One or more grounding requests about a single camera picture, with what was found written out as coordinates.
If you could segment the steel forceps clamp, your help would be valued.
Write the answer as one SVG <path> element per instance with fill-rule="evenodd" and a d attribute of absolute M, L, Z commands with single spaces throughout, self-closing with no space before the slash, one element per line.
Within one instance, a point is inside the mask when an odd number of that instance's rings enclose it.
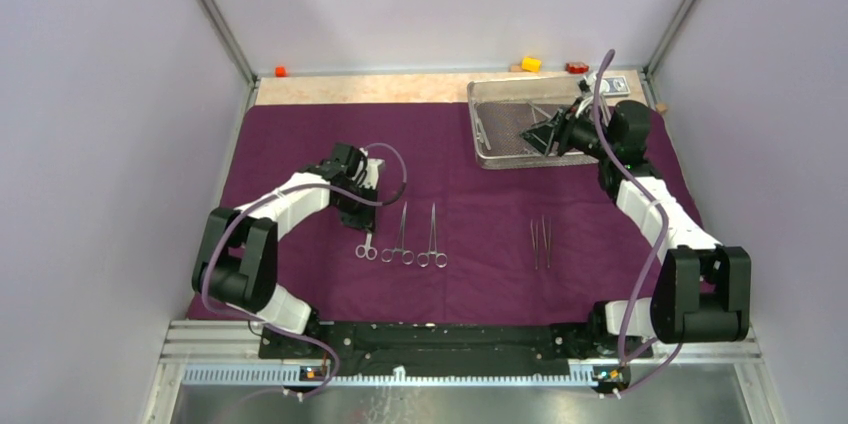
<path fill-rule="evenodd" d="M 391 248 L 385 248 L 381 253 L 381 261 L 384 263 L 392 262 L 393 260 L 398 258 L 402 264 L 409 266 L 415 260 L 414 253 L 406 246 L 407 214 L 408 204 L 405 203 L 402 208 L 401 217 L 399 220 L 399 228 L 394 246 Z"/>

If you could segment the blue playing card deck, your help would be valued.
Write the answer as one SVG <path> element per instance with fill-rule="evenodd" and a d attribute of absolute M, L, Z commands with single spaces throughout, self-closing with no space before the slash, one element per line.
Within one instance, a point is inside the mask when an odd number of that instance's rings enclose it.
<path fill-rule="evenodd" d="M 600 92 L 604 96 L 624 97 L 628 96 L 631 90 L 624 76 L 611 76 L 602 79 Z"/>

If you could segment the steel hemostat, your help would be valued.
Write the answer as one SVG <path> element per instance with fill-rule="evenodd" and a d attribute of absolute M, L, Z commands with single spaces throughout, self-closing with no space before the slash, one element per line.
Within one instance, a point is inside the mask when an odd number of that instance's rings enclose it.
<path fill-rule="evenodd" d="M 428 236 L 427 249 L 416 256 L 416 264 L 420 268 L 426 268 L 433 265 L 443 269 L 448 265 L 449 259 L 445 252 L 438 249 L 438 226 L 437 226 L 437 210 L 436 204 L 431 205 L 430 212 L 430 229 Z"/>

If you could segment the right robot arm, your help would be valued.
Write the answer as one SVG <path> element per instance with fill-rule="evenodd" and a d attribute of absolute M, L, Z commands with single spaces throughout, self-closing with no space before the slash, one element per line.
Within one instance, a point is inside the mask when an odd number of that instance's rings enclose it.
<path fill-rule="evenodd" d="M 586 329 L 589 348 L 612 356 L 629 336 L 665 344 L 734 342 L 750 328 L 752 260 L 705 231 L 672 195 L 647 157 L 654 111 L 624 100 L 607 123 L 584 103 L 558 109 L 520 137 L 543 156 L 579 151 L 598 164 L 599 184 L 651 244 L 660 270 L 652 295 L 610 301 Z"/>

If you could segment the metal mesh instrument tray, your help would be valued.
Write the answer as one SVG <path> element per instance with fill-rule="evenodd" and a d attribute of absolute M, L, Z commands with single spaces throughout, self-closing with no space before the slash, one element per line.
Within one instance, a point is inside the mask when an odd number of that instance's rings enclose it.
<path fill-rule="evenodd" d="M 582 78 L 565 75 L 470 82 L 467 98 L 478 164 L 487 170 L 594 164 L 595 158 L 579 151 L 557 157 L 553 150 L 544 157 L 520 137 L 525 129 L 578 101 L 581 96 L 578 83 Z M 475 115 L 482 119 L 491 150 L 486 150 L 476 138 Z"/>

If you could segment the steel curved tweezers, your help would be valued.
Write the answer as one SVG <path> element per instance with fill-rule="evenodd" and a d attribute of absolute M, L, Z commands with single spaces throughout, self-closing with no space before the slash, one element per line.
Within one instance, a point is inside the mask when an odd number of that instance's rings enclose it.
<path fill-rule="evenodd" d="M 533 264 L 536 271 L 539 270 L 539 226 L 535 220 L 530 222 L 531 245 L 533 251 Z"/>

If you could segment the steel needle holder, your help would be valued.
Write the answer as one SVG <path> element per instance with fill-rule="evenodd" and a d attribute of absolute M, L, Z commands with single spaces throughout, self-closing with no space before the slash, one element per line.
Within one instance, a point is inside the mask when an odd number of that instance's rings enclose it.
<path fill-rule="evenodd" d="M 545 268 L 551 268 L 551 254 L 552 254 L 552 228 L 550 219 L 547 216 L 542 216 L 541 219 L 541 227 L 542 227 L 542 239 L 544 246 L 544 256 L 545 256 Z"/>

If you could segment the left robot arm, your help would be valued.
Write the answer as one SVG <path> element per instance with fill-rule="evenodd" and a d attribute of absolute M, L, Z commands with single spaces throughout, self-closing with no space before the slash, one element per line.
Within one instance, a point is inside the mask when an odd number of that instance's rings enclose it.
<path fill-rule="evenodd" d="M 278 281 L 278 247 L 308 217 L 329 207 L 344 225 L 373 231 L 384 160 L 364 148 L 337 143 L 331 155 L 295 172 L 285 183 L 236 208 L 210 212 L 192 273 L 203 304 L 249 313 L 283 330 L 283 345 L 297 357 L 319 348 L 312 307 Z"/>

